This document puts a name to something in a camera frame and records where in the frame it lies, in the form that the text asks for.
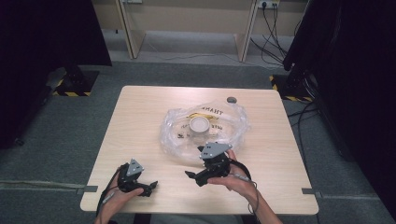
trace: plastic bag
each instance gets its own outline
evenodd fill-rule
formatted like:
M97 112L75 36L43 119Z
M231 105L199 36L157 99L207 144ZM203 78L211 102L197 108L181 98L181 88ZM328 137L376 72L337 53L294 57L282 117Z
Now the plastic bag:
M199 161L198 146L206 142L230 144L237 153L248 128L244 107L214 101L189 109L170 109L161 125L161 143L165 153L184 161Z

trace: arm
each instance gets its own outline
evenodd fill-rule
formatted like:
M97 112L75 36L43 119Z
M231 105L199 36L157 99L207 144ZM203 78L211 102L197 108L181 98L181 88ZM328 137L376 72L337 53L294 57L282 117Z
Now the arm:
M111 182L111 190L105 197L105 199L108 198L108 200L102 204L94 224L107 224L108 221L114 215L116 215L126 203L128 203L128 201L130 201L133 197L143 193L143 189L134 189L128 193L120 191L120 189L117 187L118 176L119 175L116 175L116 177L113 179L113 182Z
M235 154L232 150L227 150L229 157L236 161ZM228 190L238 192L241 196L247 199L248 203L252 206L253 211L260 223L263 224L277 224L282 223L276 216L274 211L268 205L267 201L264 200L260 192L256 189L252 182L241 180L234 175L246 174L237 166L231 164L230 174L226 177L213 177L207 180L207 183L214 185L223 185Z

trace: desk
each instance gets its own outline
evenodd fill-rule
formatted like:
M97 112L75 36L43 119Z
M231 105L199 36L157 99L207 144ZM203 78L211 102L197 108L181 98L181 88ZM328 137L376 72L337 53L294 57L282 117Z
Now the desk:
M159 185L149 198L134 198L122 212L249 214L248 202L238 193L223 186L198 187L184 171L199 172L202 165L170 160L159 141L168 109L226 101L229 96L246 109L251 123L237 159L247 166L265 200L277 214L317 213L315 196L302 193L311 185L277 91L149 86L122 89L88 182L98 191L84 193L81 209L95 211L110 177L134 158L145 168L139 182L158 180Z
M146 31L233 34L241 62L245 60L257 0L116 0L128 47L137 58Z

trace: light wood tabletop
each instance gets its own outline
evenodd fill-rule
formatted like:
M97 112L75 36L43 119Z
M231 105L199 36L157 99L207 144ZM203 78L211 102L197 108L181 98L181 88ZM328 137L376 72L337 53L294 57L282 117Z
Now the light wood tabletop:
M244 107L250 129L236 157L249 169L264 199L279 215L314 215L318 212L289 120L277 91L126 86L120 93L99 150L81 209L96 211L102 191L117 168L131 159L144 168L139 183L158 180L150 197L135 197L122 212L167 214L249 214L248 202L223 186L198 187L185 171L198 173L201 165L175 160L164 153L160 129L169 109L190 108L234 97Z

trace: wall socket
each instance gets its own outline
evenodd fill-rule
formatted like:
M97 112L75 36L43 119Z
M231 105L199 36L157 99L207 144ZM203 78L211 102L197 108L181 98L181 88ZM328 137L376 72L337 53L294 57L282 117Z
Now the wall socket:
M274 5L276 4L276 7L279 7L280 0L260 0L259 8L262 8L263 2L267 3L267 7L265 9L275 9Z

